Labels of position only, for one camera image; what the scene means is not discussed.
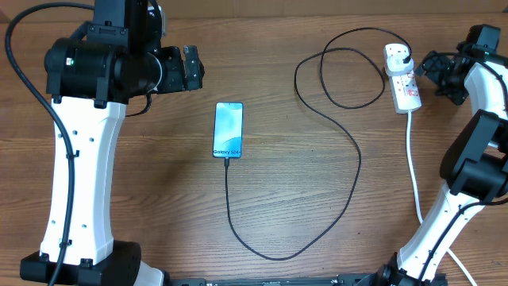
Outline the Samsung Galaxy smartphone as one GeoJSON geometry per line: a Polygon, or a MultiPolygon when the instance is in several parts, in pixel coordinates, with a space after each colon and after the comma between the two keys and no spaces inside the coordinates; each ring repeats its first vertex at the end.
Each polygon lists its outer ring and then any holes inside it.
{"type": "Polygon", "coordinates": [[[215,108],[213,157],[241,158],[244,105],[218,102],[215,108]]]}

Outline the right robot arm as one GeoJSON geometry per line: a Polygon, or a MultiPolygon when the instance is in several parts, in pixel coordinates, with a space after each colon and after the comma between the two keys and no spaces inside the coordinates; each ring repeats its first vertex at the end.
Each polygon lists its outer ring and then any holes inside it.
{"type": "Polygon", "coordinates": [[[440,166],[436,202],[415,235],[362,285],[446,285],[437,267],[466,224],[486,206],[507,202],[507,58],[497,52],[498,27],[473,25],[455,52],[429,52],[416,67],[436,94],[456,105],[471,100],[473,116],[440,166]]]}

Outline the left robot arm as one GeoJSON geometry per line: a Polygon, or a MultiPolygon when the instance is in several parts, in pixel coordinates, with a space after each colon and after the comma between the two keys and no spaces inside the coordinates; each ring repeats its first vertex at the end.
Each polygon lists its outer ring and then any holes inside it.
{"type": "Polygon", "coordinates": [[[91,9],[92,20],[44,58],[46,90],[36,98],[55,124],[52,201],[44,239],[21,260],[20,275],[50,285],[168,285],[138,243],[112,235],[114,156],[130,99],[200,89],[204,67],[195,46],[162,46],[156,2],[96,1],[91,9]]]}

